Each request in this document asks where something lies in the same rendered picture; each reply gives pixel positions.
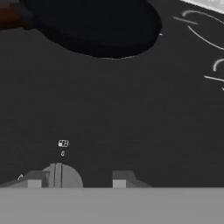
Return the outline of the black glass hob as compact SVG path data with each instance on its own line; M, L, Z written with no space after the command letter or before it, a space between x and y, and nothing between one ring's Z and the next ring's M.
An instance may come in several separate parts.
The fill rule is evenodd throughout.
M115 171L156 187L224 186L224 14L151 3L163 29L135 58L0 31L0 183L59 162L87 187L111 186Z

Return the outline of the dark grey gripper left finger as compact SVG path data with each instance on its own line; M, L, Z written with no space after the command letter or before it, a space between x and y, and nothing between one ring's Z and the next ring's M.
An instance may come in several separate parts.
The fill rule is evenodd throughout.
M5 187L27 187L30 183L35 183L36 186L48 187L48 171L29 171L23 177L0 184L0 188Z

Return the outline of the grey round stove knob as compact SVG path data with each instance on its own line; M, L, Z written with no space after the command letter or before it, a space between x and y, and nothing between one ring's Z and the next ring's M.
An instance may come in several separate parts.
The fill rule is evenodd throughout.
M46 167L46 181L50 188L82 188L83 182L80 174L71 166L55 163Z

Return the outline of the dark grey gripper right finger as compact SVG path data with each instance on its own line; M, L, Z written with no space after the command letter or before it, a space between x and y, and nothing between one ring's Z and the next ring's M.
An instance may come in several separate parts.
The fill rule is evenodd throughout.
M150 185L137 179L133 171L113 171L112 186L114 188L141 188L150 187Z

